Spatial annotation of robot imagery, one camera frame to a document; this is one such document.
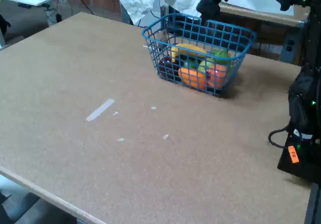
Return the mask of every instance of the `orange tag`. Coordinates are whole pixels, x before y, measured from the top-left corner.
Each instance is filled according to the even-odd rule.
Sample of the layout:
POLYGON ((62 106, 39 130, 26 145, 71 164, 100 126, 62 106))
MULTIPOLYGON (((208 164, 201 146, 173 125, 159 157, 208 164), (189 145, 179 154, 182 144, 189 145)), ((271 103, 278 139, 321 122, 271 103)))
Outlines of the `orange tag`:
POLYGON ((296 154, 295 148, 293 146, 289 146, 288 149, 289 149, 289 153, 290 153, 290 157, 291 157, 292 163, 298 163, 299 162, 299 158, 298 158, 298 156, 296 154))

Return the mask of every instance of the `blue wire basket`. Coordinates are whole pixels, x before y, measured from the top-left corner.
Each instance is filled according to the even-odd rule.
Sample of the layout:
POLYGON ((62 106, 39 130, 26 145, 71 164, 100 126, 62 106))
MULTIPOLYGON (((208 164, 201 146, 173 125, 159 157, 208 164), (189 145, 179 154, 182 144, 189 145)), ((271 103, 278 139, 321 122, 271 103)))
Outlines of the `blue wire basket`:
POLYGON ((232 82, 256 40, 250 29, 176 13, 142 35, 160 78, 215 96, 232 82))

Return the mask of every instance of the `yellow fruit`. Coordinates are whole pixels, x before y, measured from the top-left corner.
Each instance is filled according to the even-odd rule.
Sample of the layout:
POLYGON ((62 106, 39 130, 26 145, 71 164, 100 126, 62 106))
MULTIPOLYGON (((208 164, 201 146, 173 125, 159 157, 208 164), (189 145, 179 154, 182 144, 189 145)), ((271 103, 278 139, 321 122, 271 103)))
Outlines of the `yellow fruit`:
POLYGON ((172 62, 174 63, 176 58, 182 54, 182 55, 187 55, 189 56, 198 56, 199 58, 205 58, 206 56, 203 54, 208 54, 207 51, 205 51, 203 48, 200 48, 198 46, 194 46, 188 43, 179 43, 171 48, 171 56, 172 56, 172 62), (180 49, 178 47, 184 47, 193 51, 197 51, 198 53, 192 52, 192 51, 187 51, 185 49, 180 49))

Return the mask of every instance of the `paper scrap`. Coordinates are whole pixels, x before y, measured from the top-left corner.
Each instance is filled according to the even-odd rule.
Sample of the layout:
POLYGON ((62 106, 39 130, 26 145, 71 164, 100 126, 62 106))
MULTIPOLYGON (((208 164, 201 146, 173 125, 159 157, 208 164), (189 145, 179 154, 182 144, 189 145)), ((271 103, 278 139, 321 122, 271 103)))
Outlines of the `paper scrap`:
POLYGON ((86 118, 86 120, 88 122, 93 121, 95 118, 100 116, 106 109, 108 109, 114 102, 115 102, 115 100, 113 100, 112 98, 108 99, 98 109, 96 109, 91 115, 89 115, 86 118))

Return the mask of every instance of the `brown tabletop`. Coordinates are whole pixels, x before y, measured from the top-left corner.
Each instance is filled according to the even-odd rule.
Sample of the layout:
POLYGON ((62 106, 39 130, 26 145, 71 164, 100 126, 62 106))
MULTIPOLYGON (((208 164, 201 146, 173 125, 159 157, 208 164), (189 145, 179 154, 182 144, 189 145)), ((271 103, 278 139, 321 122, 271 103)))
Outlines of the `brown tabletop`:
POLYGON ((310 186, 267 142, 299 68, 247 55, 216 98, 159 79, 143 44, 78 14, 1 51, 0 173, 88 223, 303 223, 310 186))

